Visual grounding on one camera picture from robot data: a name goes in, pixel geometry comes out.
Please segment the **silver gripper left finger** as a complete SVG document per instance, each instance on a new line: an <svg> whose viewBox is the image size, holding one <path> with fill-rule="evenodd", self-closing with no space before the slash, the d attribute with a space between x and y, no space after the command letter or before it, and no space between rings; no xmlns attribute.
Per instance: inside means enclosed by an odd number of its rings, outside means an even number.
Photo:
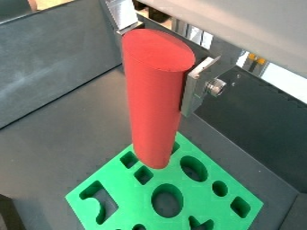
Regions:
<svg viewBox="0 0 307 230"><path fill-rule="evenodd" d="M105 6L116 34L124 35L132 29L144 27L144 23L137 20L132 0L105 0Z"/></svg>

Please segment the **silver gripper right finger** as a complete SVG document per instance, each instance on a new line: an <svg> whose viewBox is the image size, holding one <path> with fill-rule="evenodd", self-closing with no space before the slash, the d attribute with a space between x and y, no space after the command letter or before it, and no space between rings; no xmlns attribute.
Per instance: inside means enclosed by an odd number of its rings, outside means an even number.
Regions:
<svg viewBox="0 0 307 230"><path fill-rule="evenodd" d="M218 97L226 83L218 77L234 66L241 49L214 37L209 49L198 48L194 66L185 75L181 114L188 117L202 103L204 97Z"/></svg>

